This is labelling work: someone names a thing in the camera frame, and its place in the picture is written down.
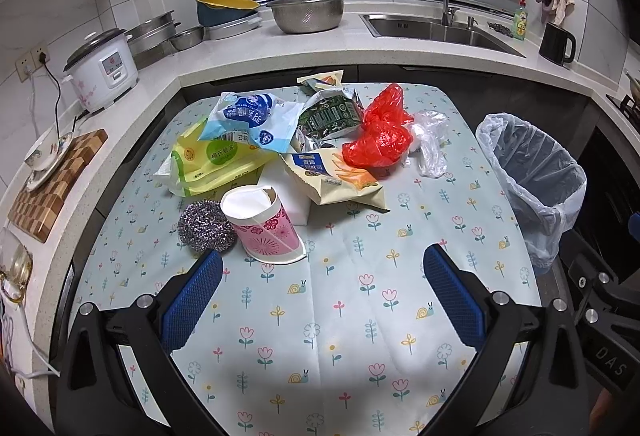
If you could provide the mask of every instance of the blue label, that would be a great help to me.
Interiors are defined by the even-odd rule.
[[[331,176],[324,168],[322,158],[318,153],[312,154],[292,154],[293,162],[302,169],[310,172],[318,172],[327,176]]]
[[[273,141],[273,134],[269,131],[260,131],[260,145],[268,145]]]
[[[259,127],[267,121],[273,100],[268,94],[256,94],[238,98],[222,112],[229,120],[244,121],[249,124],[249,129]]]

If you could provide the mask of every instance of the rice cooker display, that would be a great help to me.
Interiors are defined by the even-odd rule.
[[[120,53],[113,53],[109,58],[102,61],[102,66],[107,74],[111,74],[122,65]]]

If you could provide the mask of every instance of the red plastic bag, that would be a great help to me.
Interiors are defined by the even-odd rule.
[[[412,136],[402,127],[414,118],[404,110],[402,87],[390,84],[364,112],[364,134],[342,145],[342,157],[352,167],[388,167],[398,162],[411,145]]]

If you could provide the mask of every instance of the paper cup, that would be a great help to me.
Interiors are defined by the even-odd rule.
[[[289,264],[306,257],[305,245],[273,187],[236,187],[223,196],[220,208],[254,259]]]

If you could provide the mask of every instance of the floral tablecloth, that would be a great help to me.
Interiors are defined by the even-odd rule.
[[[386,87],[354,85],[365,104]],[[230,435],[417,434],[474,357],[424,278],[422,254],[434,242],[487,288],[540,304],[517,222],[473,133],[440,90],[401,85],[407,111],[450,117],[446,174],[422,178],[411,158],[380,171],[387,213],[351,202],[313,205],[308,226],[296,227],[308,251],[301,262],[261,264],[236,244],[223,255],[223,281],[195,331],[172,354]],[[294,87],[275,92],[306,98]],[[173,196],[151,174],[215,101],[183,109],[126,184],[82,273],[72,318],[85,301],[125,307],[158,292],[197,259],[176,232],[193,198]],[[200,198],[220,199],[230,187]],[[122,354],[145,411],[163,421],[132,351]],[[514,348],[486,417],[504,405],[522,354]]]

